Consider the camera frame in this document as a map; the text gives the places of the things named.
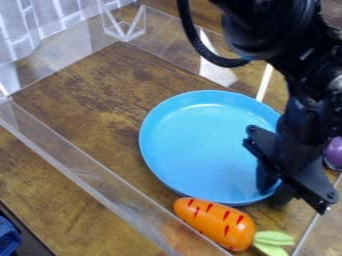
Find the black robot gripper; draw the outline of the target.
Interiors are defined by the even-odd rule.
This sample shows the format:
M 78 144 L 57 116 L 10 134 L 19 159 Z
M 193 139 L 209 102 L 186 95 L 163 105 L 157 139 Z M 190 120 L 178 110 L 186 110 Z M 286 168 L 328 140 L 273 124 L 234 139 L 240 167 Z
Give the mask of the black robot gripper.
M 297 198 L 324 215 L 340 195 L 324 171 L 322 146 L 298 139 L 285 117 L 280 118 L 274 132 L 249 125 L 246 133 L 244 146 L 257 158 L 258 192 L 266 195 L 276 190 L 276 207 Z

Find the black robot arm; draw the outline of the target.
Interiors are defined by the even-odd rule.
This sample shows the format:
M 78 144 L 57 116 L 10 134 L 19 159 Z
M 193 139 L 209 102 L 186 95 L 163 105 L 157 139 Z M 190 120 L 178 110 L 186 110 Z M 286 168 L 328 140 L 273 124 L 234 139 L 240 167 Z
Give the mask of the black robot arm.
M 285 76 L 289 100 L 270 132 L 252 125 L 244 146 L 258 159 L 257 185 L 282 181 L 273 204 L 298 198 L 325 213 L 340 196 L 324 171 L 324 147 L 342 136 L 342 39 L 321 16 L 320 0 L 210 0 L 225 38 L 246 60 Z

